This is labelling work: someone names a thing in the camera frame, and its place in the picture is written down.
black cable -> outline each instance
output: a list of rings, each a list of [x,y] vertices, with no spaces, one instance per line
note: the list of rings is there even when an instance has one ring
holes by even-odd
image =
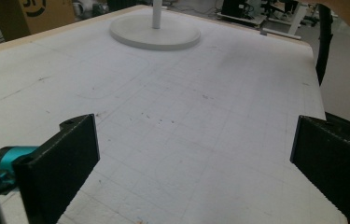
[[[323,77],[326,74],[327,61],[329,59],[329,44],[332,39],[331,10],[323,5],[318,5],[320,17],[320,45],[317,57],[316,72],[319,85],[322,84]]]

white stand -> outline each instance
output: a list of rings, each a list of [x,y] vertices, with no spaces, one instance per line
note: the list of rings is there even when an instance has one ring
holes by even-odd
[[[122,17],[110,25],[110,34],[118,42],[140,49],[176,50],[196,45],[201,32],[193,25],[161,18],[162,0],[154,0],[153,16]]]
[[[307,4],[299,3],[299,5],[297,6],[297,12],[296,12],[295,17],[291,23],[270,19],[270,21],[276,21],[276,22],[280,22],[280,23],[283,23],[286,25],[290,25],[290,29],[288,30],[287,33],[279,32],[279,31],[275,31],[275,30],[271,30],[271,29],[267,29],[267,28],[263,28],[262,30],[267,32],[267,33],[271,33],[271,34],[275,34],[275,35],[282,35],[282,36],[286,36],[286,37],[293,38],[293,39],[301,39],[301,37],[299,35],[295,35],[295,34],[297,32],[298,27],[300,26],[302,19],[306,15],[307,8],[308,8]]]

floor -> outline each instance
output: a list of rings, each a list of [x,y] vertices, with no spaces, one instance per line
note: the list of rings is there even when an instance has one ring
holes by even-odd
[[[217,20],[215,8],[221,9],[223,0],[178,0],[169,7],[194,16]],[[288,26],[267,21],[263,27],[286,32]],[[317,59],[319,48],[319,24],[316,27],[302,26],[296,35],[311,45]],[[321,85],[325,110],[350,120],[350,27],[340,18],[334,18],[334,37],[330,45],[330,55],[326,75]]]

table surface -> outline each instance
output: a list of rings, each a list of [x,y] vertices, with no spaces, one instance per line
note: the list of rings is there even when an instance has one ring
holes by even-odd
[[[298,115],[323,119],[312,49],[219,22],[178,51],[116,42],[133,7],[0,45],[0,148],[96,116],[101,160],[59,223],[346,223],[289,161]],[[18,192],[7,223],[27,223]]]

